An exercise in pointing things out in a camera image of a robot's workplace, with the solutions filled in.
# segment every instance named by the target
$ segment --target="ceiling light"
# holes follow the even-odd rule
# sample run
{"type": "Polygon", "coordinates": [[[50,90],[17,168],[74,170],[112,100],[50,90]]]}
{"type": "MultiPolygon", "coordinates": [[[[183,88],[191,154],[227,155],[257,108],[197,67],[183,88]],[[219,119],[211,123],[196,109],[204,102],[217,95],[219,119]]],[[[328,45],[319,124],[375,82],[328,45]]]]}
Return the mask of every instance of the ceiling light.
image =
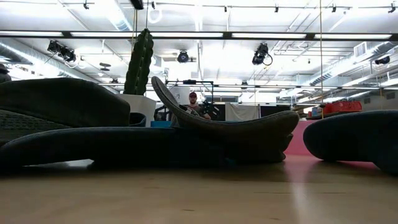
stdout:
{"type": "Polygon", "coordinates": [[[74,37],[132,37],[132,32],[70,32],[74,37]]]}
{"type": "Polygon", "coordinates": [[[50,31],[0,31],[3,36],[47,36],[47,37],[63,37],[61,32],[50,31]]]}
{"type": "MultiPolygon", "coordinates": [[[[391,34],[322,34],[322,39],[390,39],[391,34]]],[[[314,39],[320,39],[320,34],[315,34],[314,39]]]]}
{"type": "Polygon", "coordinates": [[[220,88],[254,88],[254,85],[218,85],[220,88]]]}
{"type": "Polygon", "coordinates": [[[264,39],[304,39],[306,34],[262,34],[262,33],[233,33],[236,38],[264,38],[264,39]]]}
{"type": "Polygon", "coordinates": [[[223,37],[222,32],[151,32],[153,37],[223,37]]]}
{"type": "Polygon", "coordinates": [[[294,86],[278,86],[278,85],[264,85],[264,86],[260,86],[261,88],[295,88],[294,86]]]}
{"type": "Polygon", "coordinates": [[[378,90],[378,87],[341,87],[342,90],[378,90]]]}

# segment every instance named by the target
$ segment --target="red crate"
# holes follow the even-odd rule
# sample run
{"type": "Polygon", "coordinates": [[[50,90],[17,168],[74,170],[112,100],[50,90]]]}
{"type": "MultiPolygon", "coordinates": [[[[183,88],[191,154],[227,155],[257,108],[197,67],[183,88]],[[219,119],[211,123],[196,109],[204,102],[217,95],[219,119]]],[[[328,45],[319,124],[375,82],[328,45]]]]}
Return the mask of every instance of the red crate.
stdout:
{"type": "Polygon", "coordinates": [[[362,111],[362,104],[360,101],[340,101],[326,104],[323,114],[359,111],[362,111]]]}

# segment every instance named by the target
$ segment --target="cactus sculpture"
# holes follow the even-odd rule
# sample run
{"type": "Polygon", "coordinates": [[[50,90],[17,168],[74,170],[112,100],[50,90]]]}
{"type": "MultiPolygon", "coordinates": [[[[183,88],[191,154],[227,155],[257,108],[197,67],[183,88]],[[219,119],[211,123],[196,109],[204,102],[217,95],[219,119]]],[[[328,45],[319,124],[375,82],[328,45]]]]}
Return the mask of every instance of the cactus sculpture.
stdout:
{"type": "Polygon", "coordinates": [[[144,95],[148,82],[150,59],[154,51],[154,41],[148,29],[137,37],[131,53],[129,68],[124,83],[124,94],[144,95]]]}

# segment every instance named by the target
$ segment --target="air duct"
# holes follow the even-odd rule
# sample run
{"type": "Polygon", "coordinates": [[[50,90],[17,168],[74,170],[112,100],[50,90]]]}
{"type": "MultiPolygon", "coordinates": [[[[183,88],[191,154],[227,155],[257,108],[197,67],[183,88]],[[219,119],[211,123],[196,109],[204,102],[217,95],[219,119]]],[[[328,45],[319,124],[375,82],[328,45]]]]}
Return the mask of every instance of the air duct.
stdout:
{"type": "MultiPolygon", "coordinates": [[[[397,47],[398,42],[383,42],[379,45],[375,45],[373,42],[366,43],[366,51],[364,54],[355,56],[354,53],[349,54],[342,58],[341,60],[331,64],[327,68],[323,69],[323,74],[321,71],[313,74],[307,81],[302,83],[297,83],[297,85],[312,85],[315,86],[321,82],[329,80],[336,77],[342,73],[361,66],[363,63],[375,60],[383,55],[387,54],[390,50],[397,47]]],[[[291,89],[285,90],[280,93],[280,98],[294,96],[300,93],[301,89],[291,89]]]]}
{"type": "Polygon", "coordinates": [[[20,56],[19,54],[15,53],[15,51],[11,50],[10,47],[3,45],[1,43],[0,43],[0,62],[10,63],[10,64],[33,65],[32,62],[20,56]]]}
{"type": "MultiPolygon", "coordinates": [[[[21,64],[35,65],[40,67],[40,70],[44,72],[43,75],[49,75],[50,77],[80,78],[83,80],[99,83],[98,80],[78,72],[66,66],[64,63],[52,59],[14,39],[2,39],[0,41],[0,52],[6,52],[8,56],[17,55],[17,59],[22,62],[21,64]]],[[[113,93],[119,93],[108,86],[107,89],[113,93]]]]}
{"type": "Polygon", "coordinates": [[[106,17],[118,31],[131,31],[132,27],[117,0],[102,0],[98,3],[106,17]]]}

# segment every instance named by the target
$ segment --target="man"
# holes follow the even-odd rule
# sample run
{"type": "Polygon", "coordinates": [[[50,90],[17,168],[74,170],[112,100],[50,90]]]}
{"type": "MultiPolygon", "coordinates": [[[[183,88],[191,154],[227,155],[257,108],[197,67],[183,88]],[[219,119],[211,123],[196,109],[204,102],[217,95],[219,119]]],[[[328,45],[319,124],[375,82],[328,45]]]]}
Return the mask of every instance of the man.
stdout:
{"type": "Polygon", "coordinates": [[[11,81],[11,77],[8,75],[9,71],[7,68],[0,64],[0,83],[11,81]]]}
{"type": "Polygon", "coordinates": [[[210,115],[206,114],[203,111],[203,108],[201,108],[198,104],[197,104],[197,94],[195,92],[191,92],[189,94],[189,105],[187,105],[188,109],[192,109],[194,111],[196,111],[202,118],[205,119],[211,119],[210,115]]]}

